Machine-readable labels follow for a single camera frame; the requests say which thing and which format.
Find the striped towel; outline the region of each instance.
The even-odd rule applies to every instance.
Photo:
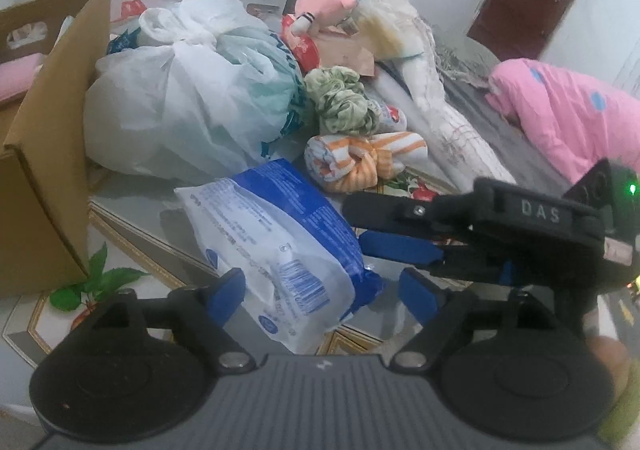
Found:
[[[317,136],[306,145],[306,168],[328,192],[347,193],[393,179],[428,157],[427,143],[416,133],[388,133],[368,139]]]

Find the green scrunchie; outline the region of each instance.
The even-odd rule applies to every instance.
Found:
[[[369,136],[380,126],[380,110],[366,98],[360,75],[353,69],[314,69],[306,75],[305,86],[331,134]]]
[[[618,403],[600,427],[598,435],[610,445],[622,443],[640,415],[640,363],[631,363],[629,382]]]

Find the pink plush toy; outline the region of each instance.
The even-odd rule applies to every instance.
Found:
[[[345,20],[357,5],[358,0],[297,0],[291,33],[296,37],[317,35],[322,28]]]

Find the silver bolt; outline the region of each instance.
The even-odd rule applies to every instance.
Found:
[[[427,357],[421,353],[405,351],[396,354],[395,361],[403,369],[420,369],[427,364]]]
[[[225,369],[244,369],[251,363],[251,358],[246,353],[224,353],[220,356],[220,365]]]

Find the pink bedding with blue spots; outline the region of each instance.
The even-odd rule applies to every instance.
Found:
[[[499,64],[487,100],[572,183],[603,157],[640,172],[640,101],[604,82],[525,58]]]

